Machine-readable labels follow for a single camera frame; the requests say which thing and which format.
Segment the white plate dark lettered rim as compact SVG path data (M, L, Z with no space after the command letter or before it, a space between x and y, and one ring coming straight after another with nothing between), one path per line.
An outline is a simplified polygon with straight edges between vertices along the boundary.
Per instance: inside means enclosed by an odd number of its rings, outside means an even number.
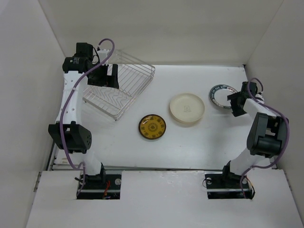
M219 84L211 88L209 98L215 106L223 109L231 109L228 96L236 92L237 90L229 85Z

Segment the yellow patterned plate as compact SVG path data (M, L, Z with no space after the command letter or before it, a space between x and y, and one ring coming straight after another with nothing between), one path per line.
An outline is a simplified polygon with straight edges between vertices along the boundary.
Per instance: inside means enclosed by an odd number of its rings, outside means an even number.
M166 132L165 120L157 114L148 114L144 116L138 124L140 135L147 140L157 140Z

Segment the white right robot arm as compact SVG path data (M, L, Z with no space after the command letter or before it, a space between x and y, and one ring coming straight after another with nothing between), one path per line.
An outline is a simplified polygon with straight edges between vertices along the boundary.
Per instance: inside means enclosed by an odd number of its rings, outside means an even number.
M276 164L285 152L290 134L288 119L265 104L255 82L243 82L241 90L229 95L228 100L234 117L248 114L253 123L245 150L223 168L220 182L225 187L241 182L251 169L267 169Z

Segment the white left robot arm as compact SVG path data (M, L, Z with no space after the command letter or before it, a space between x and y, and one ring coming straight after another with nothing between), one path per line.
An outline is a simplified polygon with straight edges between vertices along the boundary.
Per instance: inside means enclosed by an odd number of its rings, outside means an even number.
M91 183L95 188L106 184L103 164L90 149L92 134L82 125L81 111L84 91L87 86L119 88L118 66L114 65L108 74L108 59L114 48L101 50L88 43L77 43L76 53L66 57L62 65L64 89L61 107L54 124L48 126L48 133L64 151L69 165L74 170L82 170L83 185Z

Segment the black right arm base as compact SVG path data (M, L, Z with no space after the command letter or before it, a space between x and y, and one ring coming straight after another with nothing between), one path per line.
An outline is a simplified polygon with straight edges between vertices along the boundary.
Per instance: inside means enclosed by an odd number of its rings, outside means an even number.
M227 200L227 199L253 199L255 189L244 180L242 187L238 180L233 180L231 183L225 182L221 178L221 173L207 173L202 182L202 185L207 189L207 197L209 200Z

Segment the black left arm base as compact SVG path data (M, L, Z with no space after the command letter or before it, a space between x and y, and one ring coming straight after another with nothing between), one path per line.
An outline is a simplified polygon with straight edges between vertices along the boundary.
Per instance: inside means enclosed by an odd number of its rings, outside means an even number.
M122 184L122 171L120 170L107 170L103 179L96 176L85 177L85 185L83 184L83 174L78 181L76 199L77 200L119 200L121 195Z

